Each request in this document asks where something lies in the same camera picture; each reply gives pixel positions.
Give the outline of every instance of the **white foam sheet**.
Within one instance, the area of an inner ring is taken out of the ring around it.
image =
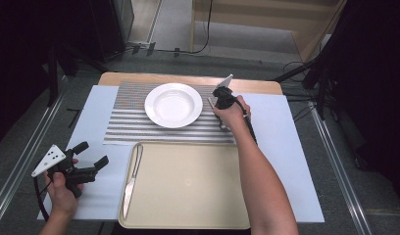
[[[93,86],[68,148],[87,141],[76,167],[93,166],[107,155],[109,163],[85,184],[75,219],[117,220],[131,145],[103,145],[118,86]],[[285,96],[241,94],[251,106],[258,145],[282,181],[298,222],[324,222],[301,142]],[[47,196],[45,208],[51,211]]]

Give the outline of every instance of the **striped mat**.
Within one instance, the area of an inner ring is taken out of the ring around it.
[[[104,138],[104,144],[132,145],[138,141],[170,141],[197,143],[234,143],[231,132],[219,129],[207,98],[216,102],[211,92],[215,86],[190,85],[202,97],[200,117],[181,128],[165,128],[154,123],[145,113],[145,98],[163,83],[122,82]]]

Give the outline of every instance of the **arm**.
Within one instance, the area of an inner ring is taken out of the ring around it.
[[[237,97],[249,113],[241,96]],[[298,234],[292,208],[273,166],[252,139],[237,104],[214,108],[233,133],[239,155],[240,182],[253,235]]]
[[[46,183],[50,182],[50,178],[46,176]],[[48,186],[48,194],[50,195],[53,208],[50,217],[40,235],[61,235],[67,234],[67,230],[77,210],[77,199],[72,191],[66,188],[66,178],[63,173],[56,172],[53,175],[53,182]]]

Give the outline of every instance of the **white plate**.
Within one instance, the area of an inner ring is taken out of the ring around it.
[[[200,94],[188,85],[167,83],[153,89],[145,99],[148,117],[163,127],[179,128],[197,120],[203,109]]]

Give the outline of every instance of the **hand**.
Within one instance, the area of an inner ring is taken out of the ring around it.
[[[46,183],[51,182],[50,178],[46,175]],[[66,178],[61,172],[55,172],[53,174],[53,182],[51,182],[47,188],[48,194],[50,195],[53,208],[51,210],[51,216],[62,216],[71,219],[77,210],[78,200],[75,198],[72,191],[66,188]]]
[[[251,112],[250,112],[250,106],[246,104],[246,102],[243,100],[242,96],[237,96],[236,99],[240,102],[240,104],[243,106],[243,108],[246,110],[246,113],[248,114],[249,118],[251,117]],[[234,128],[238,127],[243,127],[246,126],[244,117],[243,117],[243,112],[240,106],[237,103],[233,103],[233,105],[225,110],[219,110],[218,108],[214,107],[213,108],[213,113],[215,115],[219,116],[224,124],[230,128],[230,130],[234,130]]]

